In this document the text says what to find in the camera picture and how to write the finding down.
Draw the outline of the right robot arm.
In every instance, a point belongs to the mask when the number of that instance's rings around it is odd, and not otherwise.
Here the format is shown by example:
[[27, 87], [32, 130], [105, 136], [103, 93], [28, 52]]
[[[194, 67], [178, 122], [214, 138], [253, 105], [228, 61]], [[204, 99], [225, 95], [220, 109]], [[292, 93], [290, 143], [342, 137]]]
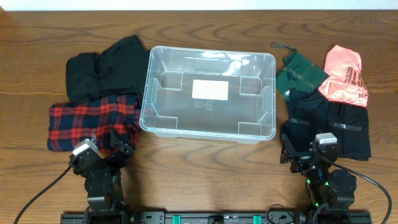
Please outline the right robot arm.
[[296, 151], [286, 134], [282, 134], [281, 140], [280, 163], [289, 163], [292, 173], [300, 173], [306, 178], [312, 207], [347, 211], [354, 203], [356, 177], [343, 169], [329, 171], [337, 160], [337, 138], [332, 133], [317, 134], [306, 151]]

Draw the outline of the black garment with tape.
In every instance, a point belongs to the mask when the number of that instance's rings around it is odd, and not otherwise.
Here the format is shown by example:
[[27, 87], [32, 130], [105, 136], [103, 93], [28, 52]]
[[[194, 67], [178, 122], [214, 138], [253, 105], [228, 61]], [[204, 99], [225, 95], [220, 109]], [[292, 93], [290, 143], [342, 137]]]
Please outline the black garment with tape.
[[333, 133], [338, 140], [338, 157], [357, 161], [368, 161], [371, 157], [369, 119], [365, 107], [329, 102], [326, 132]]

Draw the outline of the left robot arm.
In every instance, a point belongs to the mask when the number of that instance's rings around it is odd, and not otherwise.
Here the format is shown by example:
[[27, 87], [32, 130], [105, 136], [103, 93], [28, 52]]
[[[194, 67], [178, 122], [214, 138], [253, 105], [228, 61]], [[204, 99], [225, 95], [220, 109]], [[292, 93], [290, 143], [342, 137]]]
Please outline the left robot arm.
[[127, 208], [121, 185], [121, 169], [129, 164], [134, 150], [120, 140], [115, 130], [110, 134], [111, 154], [102, 157], [90, 139], [78, 143], [70, 156], [73, 173], [85, 178], [85, 190], [92, 211], [110, 212]]

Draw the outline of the clear plastic storage container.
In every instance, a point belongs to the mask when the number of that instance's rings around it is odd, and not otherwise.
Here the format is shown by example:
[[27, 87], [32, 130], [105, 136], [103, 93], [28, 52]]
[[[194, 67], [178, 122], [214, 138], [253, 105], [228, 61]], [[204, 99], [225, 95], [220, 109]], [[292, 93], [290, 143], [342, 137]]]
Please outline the clear plastic storage container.
[[[270, 53], [156, 46], [139, 124], [159, 137], [269, 141], [276, 134], [275, 69]], [[228, 100], [192, 98], [194, 80], [227, 81]]]

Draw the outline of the dark navy garment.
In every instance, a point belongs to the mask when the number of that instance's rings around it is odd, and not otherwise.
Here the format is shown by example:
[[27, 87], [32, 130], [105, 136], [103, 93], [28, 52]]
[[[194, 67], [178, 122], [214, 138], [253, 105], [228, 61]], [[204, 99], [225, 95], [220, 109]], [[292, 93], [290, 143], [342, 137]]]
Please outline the dark navy garment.
[[280, 139], [286, 134], [296, 151], [307, 151], [317, 131], [325, 129], [328, 100], [318, 90], [307, 92], [293, 88], [286, 105], [289, 118], [281, 127]]

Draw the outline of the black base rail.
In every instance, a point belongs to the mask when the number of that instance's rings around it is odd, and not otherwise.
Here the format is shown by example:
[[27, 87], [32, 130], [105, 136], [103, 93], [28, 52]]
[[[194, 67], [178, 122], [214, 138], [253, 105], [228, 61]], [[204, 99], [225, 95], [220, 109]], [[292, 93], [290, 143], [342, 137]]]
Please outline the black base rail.
[[368, 212], [344, 215], [319, 213], [313, 218], [300, 212], [271, 210], [264, 213], [170, 213], [142, 212], [131, 218], [126, 215], [113, 217], [89, 213], [63, 214], [61, 224], [79, 223], [138, 223], [138, 224], [266, 224], [266, 223], [371, 223]]

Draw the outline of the dark green garment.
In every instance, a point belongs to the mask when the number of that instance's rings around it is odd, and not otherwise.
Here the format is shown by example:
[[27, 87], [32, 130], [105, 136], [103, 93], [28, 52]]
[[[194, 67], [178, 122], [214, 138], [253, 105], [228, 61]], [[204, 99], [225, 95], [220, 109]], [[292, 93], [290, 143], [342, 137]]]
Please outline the dark green garment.
[[284, 67], [276, 75], [276, 88], [285, 101], [290, 100], [290, 90], [314, 92], [329, 77], [329, 75], [303, 56], [297, 49], [274, 42], [273, 49], [285, 48], [290, 54], [283, 59]]

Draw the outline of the large black garment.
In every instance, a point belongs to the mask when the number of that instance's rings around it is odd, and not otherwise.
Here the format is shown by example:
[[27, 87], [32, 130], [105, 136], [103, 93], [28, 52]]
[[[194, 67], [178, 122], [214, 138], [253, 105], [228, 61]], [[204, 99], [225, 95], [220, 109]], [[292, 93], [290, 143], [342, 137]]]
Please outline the large black garment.
[[102, 53], [81, 53], [66, 63], [66, 91], [82, 103], [111, 95], [144, 95], [150, 51], [136, 35], [125, 37]]

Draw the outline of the red navy plaid shirt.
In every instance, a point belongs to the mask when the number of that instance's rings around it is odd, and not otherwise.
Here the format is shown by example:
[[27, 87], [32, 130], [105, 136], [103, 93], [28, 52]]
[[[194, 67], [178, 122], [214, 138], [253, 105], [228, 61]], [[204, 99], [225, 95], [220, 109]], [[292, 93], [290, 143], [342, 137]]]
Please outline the red navy plaid shirt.
[[112, 95], [84, 103], [52, 105], [49, 109], [50, 151], [72, 151], [85, 139], [96, 139], [99, 150], [108, 153], [111, 133], [115, 131], [120, 141], [134, 148], [139, 139], [139, 95]]

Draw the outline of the pink printed t-shirt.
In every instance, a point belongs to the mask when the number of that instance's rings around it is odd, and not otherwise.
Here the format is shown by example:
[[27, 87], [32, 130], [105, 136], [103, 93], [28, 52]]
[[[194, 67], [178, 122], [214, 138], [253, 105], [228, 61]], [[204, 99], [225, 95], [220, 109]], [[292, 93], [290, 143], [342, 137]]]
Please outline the pink printed t-shirt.
[[361, 69], [359, 53], [335, 45], [325, 58], [324, 72], [329, 77], [318, 87], [318, 91], [328, 101], [367, 107], [369, 95]]

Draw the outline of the white label in container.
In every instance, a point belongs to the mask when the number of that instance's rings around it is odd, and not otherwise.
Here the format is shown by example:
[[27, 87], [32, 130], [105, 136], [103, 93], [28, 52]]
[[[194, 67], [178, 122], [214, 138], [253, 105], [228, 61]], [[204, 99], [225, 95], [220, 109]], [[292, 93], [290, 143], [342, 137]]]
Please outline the white label in container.
[[227, 81], [194, 80], [192, 98], [201, 100], [228, 100], [229, 83]]

